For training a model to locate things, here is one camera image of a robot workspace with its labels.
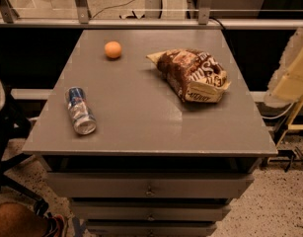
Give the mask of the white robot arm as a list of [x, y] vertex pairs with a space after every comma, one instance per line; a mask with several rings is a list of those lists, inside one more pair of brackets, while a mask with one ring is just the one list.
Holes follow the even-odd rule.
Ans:
[[289, 39], [279, 67], [267, 84], [264, 102], [272, 108], [282, 108], [297, 102], [303, 95], [303, 28]]

